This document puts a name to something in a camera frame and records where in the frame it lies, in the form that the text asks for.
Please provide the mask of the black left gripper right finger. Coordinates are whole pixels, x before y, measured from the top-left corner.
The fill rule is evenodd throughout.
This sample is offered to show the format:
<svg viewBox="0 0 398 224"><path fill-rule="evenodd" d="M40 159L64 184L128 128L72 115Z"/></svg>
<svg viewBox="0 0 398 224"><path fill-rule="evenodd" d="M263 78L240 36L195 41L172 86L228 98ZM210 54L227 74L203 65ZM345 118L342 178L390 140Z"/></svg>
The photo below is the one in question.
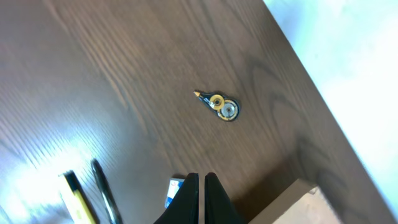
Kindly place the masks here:
<svg viewBox="0 0 398 224"><path fill-rule="evenodd" d="M219 178L213 172L205 177L205 224L243 224Z"/></svg>

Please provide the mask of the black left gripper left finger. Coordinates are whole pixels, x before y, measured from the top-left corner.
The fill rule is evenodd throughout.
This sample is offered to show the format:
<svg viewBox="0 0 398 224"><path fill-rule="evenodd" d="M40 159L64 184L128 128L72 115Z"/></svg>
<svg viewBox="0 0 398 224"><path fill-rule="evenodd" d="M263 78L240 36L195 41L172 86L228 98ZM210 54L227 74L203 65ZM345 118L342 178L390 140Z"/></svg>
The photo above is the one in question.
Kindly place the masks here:
<svg viewBox="0 0 398 224"><path fill-rule="evenodd" d="M155 224L198 224L199 176L189 173L164 213Z"/></svg>

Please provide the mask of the brown cardboard box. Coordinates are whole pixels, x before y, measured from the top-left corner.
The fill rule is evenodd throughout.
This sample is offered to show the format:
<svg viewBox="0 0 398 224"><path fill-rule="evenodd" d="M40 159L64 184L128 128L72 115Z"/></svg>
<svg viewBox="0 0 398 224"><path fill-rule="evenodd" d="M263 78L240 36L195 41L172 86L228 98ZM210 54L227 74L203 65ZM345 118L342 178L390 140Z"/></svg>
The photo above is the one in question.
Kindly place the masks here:
<svg viewBox="0 0 398 224"><path fill-rule="evenodd" d="M297 179L250 224L342 224L321 188Z"/></svg>

